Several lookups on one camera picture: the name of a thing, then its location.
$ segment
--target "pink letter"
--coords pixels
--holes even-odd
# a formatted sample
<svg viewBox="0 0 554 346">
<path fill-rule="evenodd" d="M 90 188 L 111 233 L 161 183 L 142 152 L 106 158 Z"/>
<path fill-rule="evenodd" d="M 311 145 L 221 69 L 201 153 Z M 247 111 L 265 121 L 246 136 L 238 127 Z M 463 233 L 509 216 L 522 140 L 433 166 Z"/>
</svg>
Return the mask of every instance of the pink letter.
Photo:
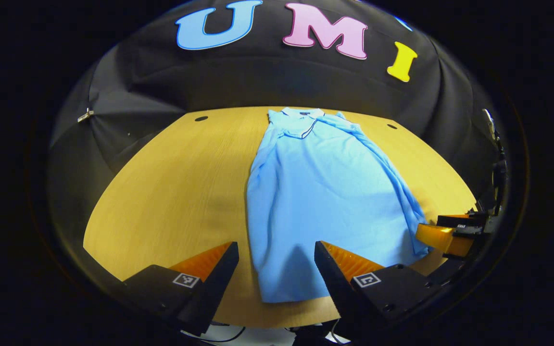
<svg viewBox="0 0 554 346">
<path fill-rule="evenodd" d="M 315 6 L 305 4 L 286 4 L 286 7 L 294 12 L 292 20 L 292 32 L 283 38 L 283 42 L 289 46 L 311 47 L 315 44 L 309 37 L 309 29 L 312 29 L 324 49 L 329 49 L 339 37 L 341 44 L 337 46 L 337 52 L 356 59 L 367 59 L 365 53 L 365 29 L 367 24 L 350 17 L 341 17 L 334 24 L 330 24 L 328 18 Z"/>
</svg>

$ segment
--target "yellow letter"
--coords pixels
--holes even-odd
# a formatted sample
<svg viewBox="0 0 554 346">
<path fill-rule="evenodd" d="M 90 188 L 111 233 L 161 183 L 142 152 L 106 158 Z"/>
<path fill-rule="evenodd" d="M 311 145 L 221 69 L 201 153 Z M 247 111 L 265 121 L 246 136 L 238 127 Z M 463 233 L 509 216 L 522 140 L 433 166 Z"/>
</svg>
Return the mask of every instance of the yellow letter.
<svg viewBox="0 0 554 346">
<path fill-rule="evenodd" d="M 418 54 L 401 42 L 395 42 L 394 45 L 397 48 L 396 59 L 394 59 L 394 64 L 387 69 L 387 72 L 397 79 L 409 82 L 407 73 Z"/>
</svg>

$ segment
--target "light blue polo shirt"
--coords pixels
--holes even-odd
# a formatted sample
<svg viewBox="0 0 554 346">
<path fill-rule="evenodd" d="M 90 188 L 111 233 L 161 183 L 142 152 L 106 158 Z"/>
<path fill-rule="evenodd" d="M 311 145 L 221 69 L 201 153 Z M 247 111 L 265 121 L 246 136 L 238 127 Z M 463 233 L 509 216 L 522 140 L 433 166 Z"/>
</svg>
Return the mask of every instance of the light blue polo shirt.
<svg viewBox="0 0 554 346">
<path fill-rule="evenodd" d="M 389 158 L 341 112 L 269 110 L 247 189 L 249 246 L 262 300 L 329 296 L 314 263 L 327 241 L 385 267 L 428 254 L 425 217 Z"/>
</svg>

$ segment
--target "wooden table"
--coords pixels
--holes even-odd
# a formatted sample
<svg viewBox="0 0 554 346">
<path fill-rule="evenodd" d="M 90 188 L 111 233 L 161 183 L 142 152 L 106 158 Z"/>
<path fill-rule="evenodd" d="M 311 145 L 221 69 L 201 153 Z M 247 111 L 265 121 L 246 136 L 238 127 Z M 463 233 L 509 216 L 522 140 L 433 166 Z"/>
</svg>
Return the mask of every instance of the wooden table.
<svg viewBox="0 0 554 346">
<path fill-rule="evenodd" d="M 151 264 L 170 267 L 237 241 L 239 263 L 214 320 L 251 328 L 305 326 L 339 317 L 330 297 L 266 304 L 251 265 L 245 190 L 268 126 L 268 109 L 244 107 L 185 114 L 123 167 L 87 225 L 84 248 L 119 280 Z M 336 110 L 325 110 L 335 114 Z M 387 154 L 429 223 L 463 214 L 475 199 L 452 167 L 398 123 L 343 112 Z M 195 121 L 201 116 L 207 120 Z M 411 267 L 429 274 L 444 259 L 433 252 Z"/>
</svg>

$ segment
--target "cable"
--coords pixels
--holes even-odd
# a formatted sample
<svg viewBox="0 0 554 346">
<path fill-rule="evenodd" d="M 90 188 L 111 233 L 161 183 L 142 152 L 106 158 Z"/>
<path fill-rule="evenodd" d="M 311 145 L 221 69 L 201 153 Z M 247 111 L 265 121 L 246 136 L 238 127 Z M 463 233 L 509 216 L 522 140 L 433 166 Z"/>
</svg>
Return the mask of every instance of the cable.
<svg viewBox="0 0 554 346">
<path fill-rule="evenodd" d="M 245 328 L 246 328 L 246 327 L 243 327 L 237 335 L 234 335 L 233 337 L 231 337 L 231 338 L 228 339 L 228 340 L 208 340 L 208 339 L 201 339 L 201 338 L 199 338 L 199 337 L 195 337 L 195 336 L 191 336 L 191 335 L 188 335 L 188 336 L 189 336 L 189 337 L 193 337 L 194 339 L 198 339 L 198 340 L 202 340 L 202 341 L 207 341 L 207 342 L 229 342 L 229 341 L 232 341 L 232 340 L 236 339 L 237 337 L 240 337 L 240 335 L 242 334 L 242 332 L 245 331 Z"/>
<path fill-rule="evenodd" d="M 332 328 L 330 329 L 330 335 L 332 335 L 332 339 L 335 339 L 337 341 L 337 344 L 343 345 L 343 342 L 341 342 L 339 339 L 337 339 L 337 337 L 335 337 L 335 327 L 337 326 L 337 323 L 339 323 L 340 320 L 341 318 L 337 318 L 337 321 L 335 322 L 335 324 L 332 325 Z"/>
</svg>

